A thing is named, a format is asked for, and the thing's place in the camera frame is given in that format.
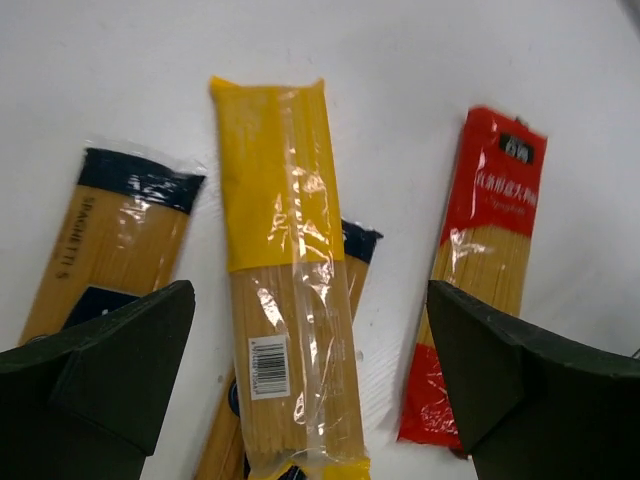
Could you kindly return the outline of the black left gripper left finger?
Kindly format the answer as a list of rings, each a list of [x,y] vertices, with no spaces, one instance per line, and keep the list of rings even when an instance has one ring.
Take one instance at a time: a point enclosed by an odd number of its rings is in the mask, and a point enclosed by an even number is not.
[[[195,311],[188,280],[1,354],[4,479],[137,479]]]

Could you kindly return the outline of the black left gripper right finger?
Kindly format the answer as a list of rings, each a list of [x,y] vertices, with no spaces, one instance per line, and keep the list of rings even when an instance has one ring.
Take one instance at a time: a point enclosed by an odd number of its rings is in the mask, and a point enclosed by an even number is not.
[[[636,479],[639,361],[569,340],[432,280],[427,310],[480,479]]]

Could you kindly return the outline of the yellow spaghetti bag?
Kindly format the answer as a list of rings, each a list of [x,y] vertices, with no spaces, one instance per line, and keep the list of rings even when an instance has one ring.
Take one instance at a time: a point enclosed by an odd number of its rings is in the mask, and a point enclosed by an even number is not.
[[[324,85],[213,78],[250,475],[370,475]]]

